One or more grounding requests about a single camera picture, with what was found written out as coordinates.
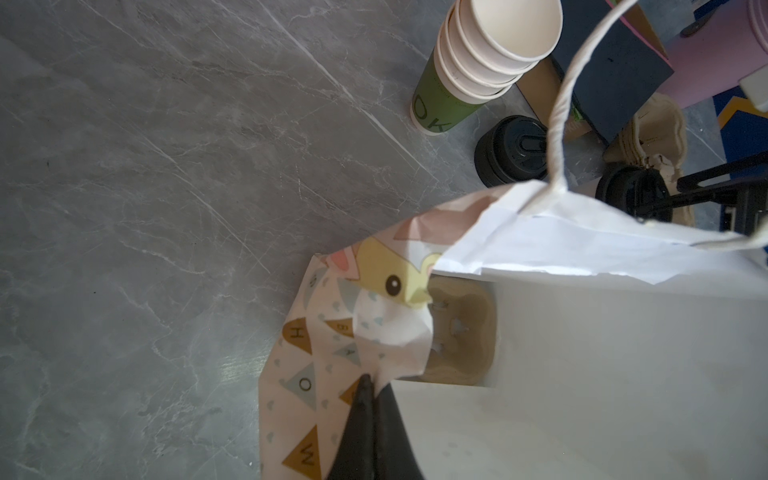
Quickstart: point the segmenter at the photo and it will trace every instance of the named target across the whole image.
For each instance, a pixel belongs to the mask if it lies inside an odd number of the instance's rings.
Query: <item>cartoon eye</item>
[[[400,289],[402,288],[400,277],[397,275],[390,275],[389,278],[386,279],[386,284],[384,287],[386,288],[386,292],[389,295],[397,296],[397,294],[400,293]]]

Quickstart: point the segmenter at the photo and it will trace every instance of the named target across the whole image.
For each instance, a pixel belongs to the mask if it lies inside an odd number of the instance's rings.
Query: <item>pink container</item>
[[[680,108],[739,84],[768,65],[768,0],[730,0],[688,38],[667,46],[675,72],[658,89]]]

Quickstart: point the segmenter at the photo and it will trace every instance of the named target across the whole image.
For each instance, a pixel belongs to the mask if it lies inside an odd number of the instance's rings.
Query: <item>bag handle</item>
[[[547,172],[549,184],[539,190],[520,209],[521,215],[540,215],[557,204],[568,192],[568,181],[565,179],[565,157],[563,153],[563,136],[565,122],[571,114],[571,99],[573,97],[576,80],[584,70],[584,67],[592,58],[594,50],[600,41],[608,33],[614,23],[637,3],[637,0],[623,0],[618,3],[605,17],[600,20],[598,26],[587,37],[584,43],[571,60],[568,71],[565,72],[563,82],[554,101],[552,113],[549,116],[549,130],[547,131]],[[717,240],[695,243],[694,247],[705,250],[748,250],[762,248],[768,245],[768,217],[763,218],[750,237],[737,237],[730,240]]]

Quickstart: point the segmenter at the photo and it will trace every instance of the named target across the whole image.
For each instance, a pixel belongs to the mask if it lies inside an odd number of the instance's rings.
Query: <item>gray marble surface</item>
[[[0,478],[259,477],[310,255],[482,188],[475,142],[531,113],[412,127],[449,4],[0,4]]]

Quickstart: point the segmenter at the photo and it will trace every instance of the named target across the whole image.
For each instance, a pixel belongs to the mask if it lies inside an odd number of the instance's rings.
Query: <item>paper cup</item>
[[[500,68],[546,57],[563,28],[560,0],[458,0],[458,10],[468,43]]]
[[[450,80],[445,73],[442,49],[438,43],[424,67],[419,84],[413,92],[410,116],[413,124],[427,135],[440,135],[487,101],[507,93],[511,85],[493,95],[473,94]]]
[[[448,17],[445,20],[448,26],[448,40],[453,47],[453,51],[458,58],[459,63],[464,65],[467,70],[483,81],[492,84],[503,84],[517,75],[523,74],[536,66],[538,62],[533,61],[524,68],[505,68],[500,65],[493,65],[485,60],[474,47],[469,43],[462,30],[461,13],[456,5],[451,7]]]
[[[461,85],[473,94],[493,95],[504,87],[514,84],[520,78],[520,75],[516,75],[504,84],[492,84],[474,76],[456,57],[456,53],[453,51],[451,42],[446,35],[446,27],[447,25],[444,23],[440,28],[438,43],[442,52],[442,60],[445,62],[445,73],[456,84]]]

